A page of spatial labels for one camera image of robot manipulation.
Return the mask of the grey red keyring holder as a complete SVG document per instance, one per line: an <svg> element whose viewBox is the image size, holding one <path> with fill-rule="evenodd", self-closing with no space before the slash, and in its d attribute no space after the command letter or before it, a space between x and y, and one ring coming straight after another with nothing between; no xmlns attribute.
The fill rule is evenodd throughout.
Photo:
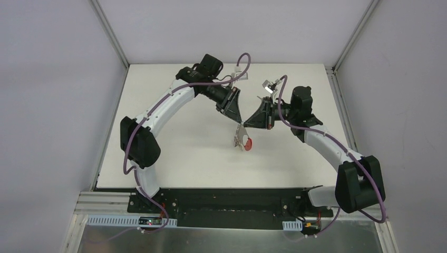
<svg viewBox="0 0 447 253"><path fill-rule="evenodd" d="M252 139L249 137L248 132L242 123L238 124L236 127L233 145L241 151L250 151L252 149Z"/></svg>

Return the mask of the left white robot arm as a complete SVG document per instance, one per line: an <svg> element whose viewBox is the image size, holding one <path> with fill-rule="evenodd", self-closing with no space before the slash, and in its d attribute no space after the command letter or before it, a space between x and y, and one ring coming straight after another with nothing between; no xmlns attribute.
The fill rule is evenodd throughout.
<svg viewBox="0 0 447 253"><path fill-rule="evenodd" d="M206 54L200 63L182 68L154 105L135 118L126 116L121 120L123 173L134 174L137 192L143 195L140 205L146 212L155 213L161 206L161 199L156 196L160 186L156 180L155 163L161 154L157 136L184 105L198 95L203 95L215 102L219 113L239 124L242 123L238 104L240 90L234 83L247 79L251 56L249 53L243 53L242 57L247 58L247 66L241 69L238 61L231 78L218 81L223 62Z"/></svg>

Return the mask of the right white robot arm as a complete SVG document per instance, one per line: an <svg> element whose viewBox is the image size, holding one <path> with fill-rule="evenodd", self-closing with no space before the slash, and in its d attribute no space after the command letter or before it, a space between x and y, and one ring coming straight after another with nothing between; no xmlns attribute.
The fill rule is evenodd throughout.
<svg viewBox="0 0 447 253"><path fill-rule="evenodd" d="M315 149L336 171L334 186L313 187L299 202L300 211L312 216L320 207L339 207L345 213L384 204L381 165L373 155L364 156L341 144L312 113L309 86L293 89L290 102L264 97L258 110L243 123L246 128L270 130L276 121L290 127L294 136Z"/></svg>

